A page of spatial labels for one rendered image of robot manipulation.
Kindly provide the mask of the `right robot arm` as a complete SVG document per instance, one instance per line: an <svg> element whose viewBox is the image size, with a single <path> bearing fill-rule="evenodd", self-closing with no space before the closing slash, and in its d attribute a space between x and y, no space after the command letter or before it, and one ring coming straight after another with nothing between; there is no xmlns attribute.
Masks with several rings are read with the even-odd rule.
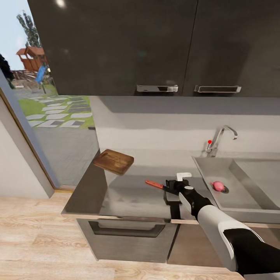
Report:
<svg viewBox="0 0 280 280"><path fill-rule="evenodd" d="M166 180L170 190L177 190L180 201L195 216L225 267L245 280L280 280L280 249L268 245L247 225L215 207L189 185L192 174L176 173L176 180Z"/></svg>

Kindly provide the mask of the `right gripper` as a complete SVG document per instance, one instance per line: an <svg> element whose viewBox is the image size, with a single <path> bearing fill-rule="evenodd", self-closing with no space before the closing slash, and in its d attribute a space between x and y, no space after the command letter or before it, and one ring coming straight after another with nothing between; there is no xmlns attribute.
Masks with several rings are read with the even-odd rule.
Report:
<svg viewBox="0 0 280 280"><path fill-rule="evenodd" d="M170 190L177 190L180 184L186 184L189 185L188 180L183 179L183 181L177 181L177 180L166 180L166 186L169 187Z"/></svg>

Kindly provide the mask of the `parer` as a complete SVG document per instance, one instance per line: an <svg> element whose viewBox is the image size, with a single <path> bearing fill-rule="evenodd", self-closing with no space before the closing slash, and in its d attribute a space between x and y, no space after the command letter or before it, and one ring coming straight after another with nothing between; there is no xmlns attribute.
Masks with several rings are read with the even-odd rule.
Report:
<svg viewBox="0 0 280 280"><path fill-rule="evenodd" d="M156 182L153 182L153 181L149 181L148 179L146 180L146 184L150 184L150 185L153 185L153 186L155 186L155 187L159 187L159 188L162 188L162 189L166 189L166 190L168 190L168 191L171 191L171 192L174 192L174 193L179 194L177 190L170 190L169 187L166 187L166 186L164 186L164 185L161 185L161 184L156 183Z"/></svg>

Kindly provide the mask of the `cutting board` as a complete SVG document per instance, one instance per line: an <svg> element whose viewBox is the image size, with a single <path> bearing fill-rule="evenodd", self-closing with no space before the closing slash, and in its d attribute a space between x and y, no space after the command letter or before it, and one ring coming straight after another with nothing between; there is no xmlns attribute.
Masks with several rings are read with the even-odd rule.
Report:
<svg viewBox="0 0 280 280"><path fill-rule="evenodd" d="M106 149L97 157L94 157L93 163L112 172L123 174L134 160L133 156Z"/></svg>

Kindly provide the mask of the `vidalia onion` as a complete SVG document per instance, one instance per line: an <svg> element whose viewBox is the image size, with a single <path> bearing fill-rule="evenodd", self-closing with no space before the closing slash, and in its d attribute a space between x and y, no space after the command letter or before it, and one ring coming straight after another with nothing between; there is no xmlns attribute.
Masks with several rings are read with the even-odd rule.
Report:
<svg viewBox="0 0 280 280"><path fill-rule="evenodd" d="M217 191L224 191L225 190L225 187L224 187L222 182L214 182L212 184L213 184L214 189L217 190Z"/></svg>

